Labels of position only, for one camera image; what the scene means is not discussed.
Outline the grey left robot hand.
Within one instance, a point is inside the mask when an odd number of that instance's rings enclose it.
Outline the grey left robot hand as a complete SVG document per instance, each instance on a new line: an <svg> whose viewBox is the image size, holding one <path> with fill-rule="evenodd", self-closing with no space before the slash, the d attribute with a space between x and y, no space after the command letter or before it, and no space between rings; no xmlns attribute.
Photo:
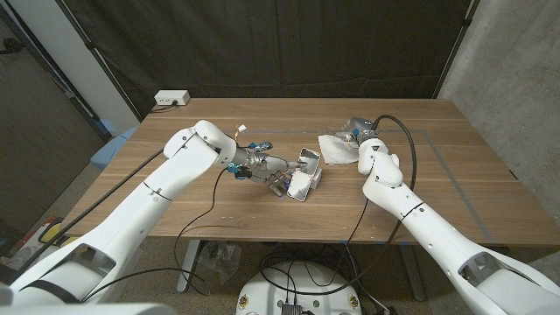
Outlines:
<svg viewBox="0 0 560 315"><path fill-rule="evenodd" d="M308 166L303 161L287 161L282 157L254 152L238 147L227 170L237 179L250 179L267 186L277 197L282 197L291 181L291 172L304 170Z"/></svg>

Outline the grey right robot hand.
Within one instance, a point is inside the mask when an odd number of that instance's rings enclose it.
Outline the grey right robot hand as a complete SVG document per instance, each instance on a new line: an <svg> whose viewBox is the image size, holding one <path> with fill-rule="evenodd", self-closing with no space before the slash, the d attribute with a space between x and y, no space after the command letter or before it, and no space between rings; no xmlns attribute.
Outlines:
<svg viewBox="0 0 560 315"><path fill-rule="evenodd" d="M335 133L335 136L359 147L363 142L377 138L378 129L367 119L352 117L344 123L341 131Z"/></svg>

